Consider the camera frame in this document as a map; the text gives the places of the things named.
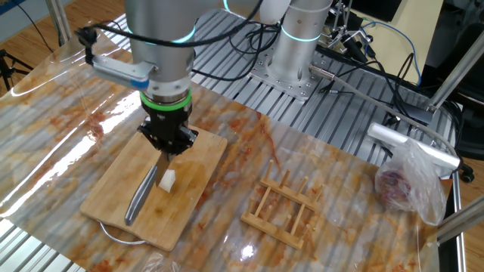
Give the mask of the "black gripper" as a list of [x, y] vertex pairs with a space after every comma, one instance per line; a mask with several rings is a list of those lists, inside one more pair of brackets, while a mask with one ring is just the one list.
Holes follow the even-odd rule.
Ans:
[[198, 132], [182, 126], [188, 122], [191, 108], [187, 110], [182, 107], [173, 111], [161, 111], [147, 107], [145, 110], [150, 121], [143, 121], [138, 126], [138, 131], [156, 150], [168, 152], [169, 161], [193, 147]]

